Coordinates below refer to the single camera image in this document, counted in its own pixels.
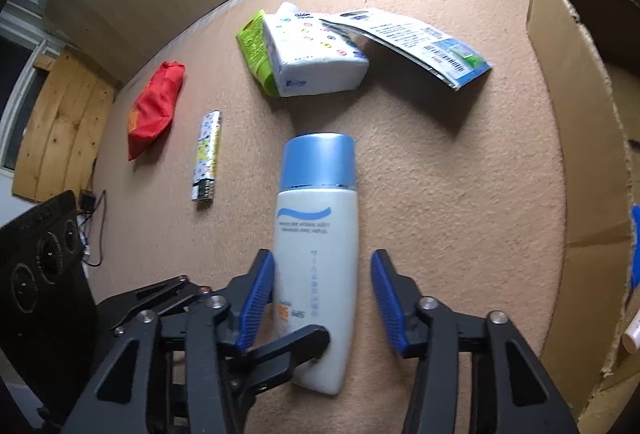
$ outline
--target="blue bottle cap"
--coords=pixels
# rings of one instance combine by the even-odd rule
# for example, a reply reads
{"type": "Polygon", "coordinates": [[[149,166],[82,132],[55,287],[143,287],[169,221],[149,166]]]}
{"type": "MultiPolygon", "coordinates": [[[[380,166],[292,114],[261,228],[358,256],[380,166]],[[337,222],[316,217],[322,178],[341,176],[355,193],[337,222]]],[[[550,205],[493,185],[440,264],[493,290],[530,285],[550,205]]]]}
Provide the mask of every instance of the blue bottle cap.
{"type": "Polygon", "coordinates": [[[289,140],[282,154],[280,192],[301,188],[356,188],[355,142],[334,132],[289,140]]]}

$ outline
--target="metal screw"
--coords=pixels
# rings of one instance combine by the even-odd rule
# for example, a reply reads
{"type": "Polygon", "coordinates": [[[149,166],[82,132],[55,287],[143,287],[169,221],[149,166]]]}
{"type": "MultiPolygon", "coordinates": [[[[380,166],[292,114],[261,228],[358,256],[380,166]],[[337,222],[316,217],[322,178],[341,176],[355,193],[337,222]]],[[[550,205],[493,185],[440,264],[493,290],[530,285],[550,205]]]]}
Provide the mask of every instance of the metal screw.
{"type": "Polygon", "coordinates": [[[506,324],[509,322],[509,317],[504,311],[492,311],[489,313],[489,320],[494,324],[506,324]]]}
{"type": "Polygon", "coordinates": [[[226,299],[222,295],[212,295],[206,300],[207,306],[213,309],[220,309],[226,304],[226,299]]]}
{"type": "Polygon", "coordinates": [[[152,311],[150,309],[145,309],[145,310],[142,310],[140,313],[138,313],[136,318],[140,322],[144,322],[145,324],[149,324],[149,322],[152,322],[153,320],[155,320],[155,318],[157,316],[158,315],[156,315],[155,311],[152,311]]]}
{"type": "Polygon", "coordinates": [[[422,297],[420,299],[420,307],[422,309],[436,309],[439,304],[436,297],[422,297]]]}

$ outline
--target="red fabric bag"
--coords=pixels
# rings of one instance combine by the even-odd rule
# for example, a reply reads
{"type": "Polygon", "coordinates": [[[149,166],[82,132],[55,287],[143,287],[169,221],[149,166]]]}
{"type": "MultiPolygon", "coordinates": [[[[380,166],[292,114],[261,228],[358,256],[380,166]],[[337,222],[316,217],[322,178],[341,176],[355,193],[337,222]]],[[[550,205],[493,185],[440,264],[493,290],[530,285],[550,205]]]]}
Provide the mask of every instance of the red fabric bag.
{"type": "Polygon", "coordinates": [[[127,119],[129,161],[140,156],[171,123],[183,77],[183,64],[163,62],[133,103],[127,119]]]}

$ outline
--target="patterned lighter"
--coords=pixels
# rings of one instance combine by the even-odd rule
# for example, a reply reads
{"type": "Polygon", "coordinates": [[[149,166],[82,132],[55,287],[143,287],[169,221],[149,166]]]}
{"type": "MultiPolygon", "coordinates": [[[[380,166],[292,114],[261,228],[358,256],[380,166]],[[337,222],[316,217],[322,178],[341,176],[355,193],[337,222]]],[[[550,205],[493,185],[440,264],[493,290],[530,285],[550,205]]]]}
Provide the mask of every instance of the patterned lighter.
{"type": "Polygon", "coordinates": [[[218,110],[209,112],[202,117],[196,165],[193,168],[192,201],[211,201],[213,199],[221,125],[222,113],[218,110]]]}

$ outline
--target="table surface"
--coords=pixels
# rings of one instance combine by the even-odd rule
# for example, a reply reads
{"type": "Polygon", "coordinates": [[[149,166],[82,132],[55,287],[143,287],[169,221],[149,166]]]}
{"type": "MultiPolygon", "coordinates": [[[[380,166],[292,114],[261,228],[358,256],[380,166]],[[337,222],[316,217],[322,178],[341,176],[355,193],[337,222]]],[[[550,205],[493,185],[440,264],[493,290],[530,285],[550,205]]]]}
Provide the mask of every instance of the table surface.
{"type": "MultiPolygon", "coordinates": [[[[235,33],[260,8],[240,0],[161,52],[118,96],[102,138],[94,188],[108,194],[104,263],[91,270],[97,301],[187,273],[221,287],[273,244],[282,147],[307,132],[356,140],[360,205],[353,351],[335,398],[284,385],[258,398],[246,431],[400,432],[412,362],[386,344],[369,257],[386,248],[398,270],[450,308],[506,311],[539,353],[554,308],[564,236],[564,178],[546,85],[526,34],[529,0],[288,0],[307,11],[375,6],[420,18],[494,65],[459,92],[375,43],[370,69],[345,93],[273,100],[244,65],[235,33]],[[186,65],[169,133],[127,162],[127,112],[162,60],[186,65]],[[224,115],[213,205],[190,200],[200,119],[224,115]]],[[[92,260],[96,260],[96,219],[92,260]]],[[[266,331],[270,320],[266,319],[266,331]]],[[[468,420],[468,363],[460,421],[468,420]]]]}

